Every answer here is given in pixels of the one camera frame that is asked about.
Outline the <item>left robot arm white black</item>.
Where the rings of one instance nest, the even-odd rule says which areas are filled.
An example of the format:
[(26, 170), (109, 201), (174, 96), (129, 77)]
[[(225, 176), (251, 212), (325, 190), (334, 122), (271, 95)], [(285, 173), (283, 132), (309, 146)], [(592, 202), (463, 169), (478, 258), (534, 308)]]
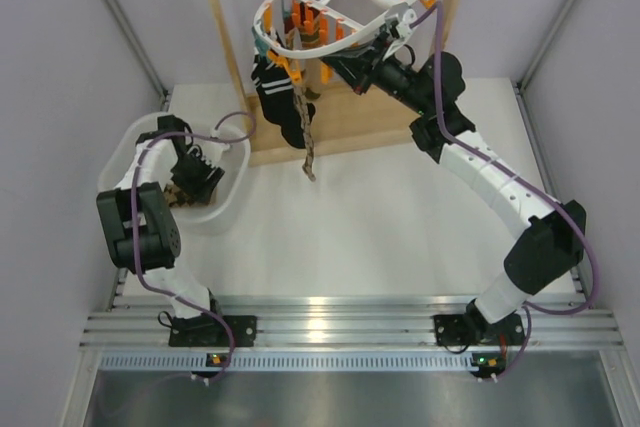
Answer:
[(195, 142), (187, 122), (164, 115), (137, 138), (123, 178), (96, 198), (113, 264), (170, 302), (173, 312), (158, 320), (171, 329), (176, 345), (214, 344), (225, 335), (216, 299), (179, 264), (181, 235), (171, 211), (208, 204), (224, 174)]

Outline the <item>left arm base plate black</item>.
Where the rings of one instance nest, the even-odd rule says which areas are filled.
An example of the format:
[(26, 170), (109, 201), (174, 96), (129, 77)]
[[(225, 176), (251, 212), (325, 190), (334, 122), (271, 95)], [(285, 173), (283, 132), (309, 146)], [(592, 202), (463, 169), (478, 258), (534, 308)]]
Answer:
[[(236, 347), (253, 347), (258, 319), (253, 315), (225, 315), (224, 322), (233, 334)], [(170, 347), (228, 347), (229, 336), (224, 326), (201, 314), (191, 319), (174, 319), (168, 324)]]

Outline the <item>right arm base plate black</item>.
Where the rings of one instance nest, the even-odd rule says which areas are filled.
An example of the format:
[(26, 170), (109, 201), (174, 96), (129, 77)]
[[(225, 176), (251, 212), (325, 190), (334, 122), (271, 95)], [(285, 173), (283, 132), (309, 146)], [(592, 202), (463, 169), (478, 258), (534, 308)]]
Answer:
[(521, 346), (525, 327), (517, 313), (489, 324), (467, 314), (438, 314), (433, 317), (436, 345), (450, 350), (476, 346)]

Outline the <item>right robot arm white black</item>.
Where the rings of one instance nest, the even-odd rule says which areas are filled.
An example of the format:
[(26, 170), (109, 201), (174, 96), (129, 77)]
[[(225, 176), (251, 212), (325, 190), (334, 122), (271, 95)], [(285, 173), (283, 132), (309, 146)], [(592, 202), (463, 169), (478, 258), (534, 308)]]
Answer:
[(490, 343), (505, 318), (583, 260), (586, 211), (537, 191), (502, 163), (456, 104), (465, 82), (453, 54), (432, 55), (414, 69), (387, 55), (387, 38), (321, 60), (356, 94), (375, 86), (417, 113), (410, 131), (418, 149), (473, 190), (514, 237), (502, 273), (462, 316), (473, 340)]

